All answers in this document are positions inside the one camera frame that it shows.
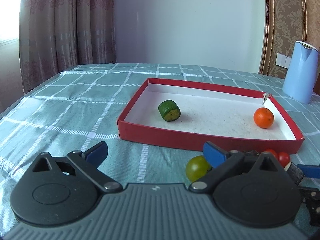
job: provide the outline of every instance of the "floral wallpaper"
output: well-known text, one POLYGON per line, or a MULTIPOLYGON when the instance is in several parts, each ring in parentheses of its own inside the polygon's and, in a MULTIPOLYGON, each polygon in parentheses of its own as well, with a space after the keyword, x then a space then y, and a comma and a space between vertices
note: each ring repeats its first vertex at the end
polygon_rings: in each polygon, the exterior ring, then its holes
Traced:
POLYGON ((268 75, 285 78, 287 69, 277 66, 277 53, 291 57, 294 43, 302 39, 302 0, 275 1, 275 30, 268 75))
POLYGON ((307 5, 307 43, 320 48, 320 0, 306 0, 307 5))

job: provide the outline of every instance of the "curtain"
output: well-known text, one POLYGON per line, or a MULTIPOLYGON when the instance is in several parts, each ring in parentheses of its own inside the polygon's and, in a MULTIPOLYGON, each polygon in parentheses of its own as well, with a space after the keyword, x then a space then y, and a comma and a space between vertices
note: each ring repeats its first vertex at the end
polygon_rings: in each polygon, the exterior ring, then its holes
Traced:
POLYGON ((114 0, 21 0, 24 92, 70 66, 114 63, 114 0))

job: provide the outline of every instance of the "red tray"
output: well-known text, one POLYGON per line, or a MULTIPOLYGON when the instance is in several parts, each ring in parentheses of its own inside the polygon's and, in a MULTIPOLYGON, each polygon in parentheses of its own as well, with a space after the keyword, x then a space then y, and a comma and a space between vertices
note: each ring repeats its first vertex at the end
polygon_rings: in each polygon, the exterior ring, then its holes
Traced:
POLYGON ((169 148, 202 151, 211 141, 226 151, 272 148, 297 153, 304 137, 281 105, 255 90, 173 79, 148 78, 120 114, 117 125, 123 140, 169 148), (171 99, 181 116, 164 121, 158 105, 171 99), (275 121, 259 128, 253 114, 259 107, 270 109, 275 121))

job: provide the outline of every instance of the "white wall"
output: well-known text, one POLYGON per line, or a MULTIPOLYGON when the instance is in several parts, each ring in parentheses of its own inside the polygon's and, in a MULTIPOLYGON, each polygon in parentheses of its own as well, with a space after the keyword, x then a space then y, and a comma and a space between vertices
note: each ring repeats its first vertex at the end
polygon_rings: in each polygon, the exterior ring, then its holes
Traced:
POLYGON ((265 0, 115 0, 117 62, 257 73, 265 0))
POLYGON ((23 95, 19 41, 0 43, 0 113, 23 95))

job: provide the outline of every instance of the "teal checkered tablecloth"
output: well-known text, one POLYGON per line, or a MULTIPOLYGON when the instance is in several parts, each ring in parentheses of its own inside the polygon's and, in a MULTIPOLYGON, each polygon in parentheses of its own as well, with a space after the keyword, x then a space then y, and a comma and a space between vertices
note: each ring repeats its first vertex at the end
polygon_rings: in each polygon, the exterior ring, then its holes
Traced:
MULTIPOLYGON (((185 166, 201 152, 132 143, 119 139, 116 119, 148 77, 183 79, 271 93, 299 126, 305 141, 294 163, 320 163, 320 96, 309 105, 285 95, 283 80, 259 74, 196 65, 99 64, 80 65, 39 86, 0 120, 0 236, 17 222, 9 196, 39 152, 65 156, 106 141, 108 158, 99 170, 119 181, 189 185, 185 166)), ((316 179, 304 186, 320 187, 316 179)), ((295 224, 307 234, 308 210, 302 207, 295 224)))

